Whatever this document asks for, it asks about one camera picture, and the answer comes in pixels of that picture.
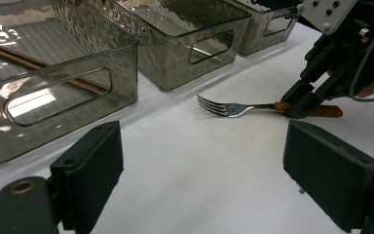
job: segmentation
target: white tabletop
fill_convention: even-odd
[[[237,57],[170,93],[139,73],[136,104],[0,166],[0,188],[24,176],[48,177],[50,164],[90,128],[120,120],[125,170],[93,233],[344,233],[282,168],[289,118],[266,111],[219,118],[196,99],[280,100],[318,38],[297,24],[286,43]],[[344,116],[301,121],[374,157],[374,102],[327,103]]]

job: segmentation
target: fork handle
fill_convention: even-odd
[[[293,107],[292,103],[288,102],[275,102],[274,107],[277,112],[285,113]],[[318,116],[318,117],[332,117],[339,118],[342,117],[343,111],[337,105],[320,105],[311,111],[309,116]]]

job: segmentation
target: metal fork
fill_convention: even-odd
[[[287,102],[275,102],[269,104],[238,104],[238,103],[218,103],[204,97],[197,95],[199,105],[209,112],[222,117],[236,118],[242,116],[250,109],[265,109],[273,110],[277,113],[283,114],[291,109],[292,104]],[[321,117],[341,117],[342,110],[335,105],[320,105],[313,110],[309,115]]]

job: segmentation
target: gray translucent container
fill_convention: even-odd
[[[87,0],[138,41],[138,69],[170,91],[234,61],[250,14],[223,0]]]
[[[0,2],[0,45],[45,63],[0,57],[0,163],[136,102],[126,31],[77,1]]]
[[[239,48],[241,56],[250,56],[285,42],[297,21],[297,9],[287,0],[226,0],[251,13]]]

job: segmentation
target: cable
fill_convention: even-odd
[[[366,51],[365,55],[363,56],[362,61],[360,62],[359,67],[357,68],[354,80],[352,81],[351,87],[349,89],[349,97],[352,98],[353,100],[356,101],[361,101],[361,102],[369,102],[369,101],[374,101],[374,98],[360,98],[360,97],[355,97],[355,86],[356,83],[359,79],[360,73],[362,72],[363,67],[365,66],[370,54],[372,53],[374,48],[374,38],[372,42],[369,45],[368,50]]]

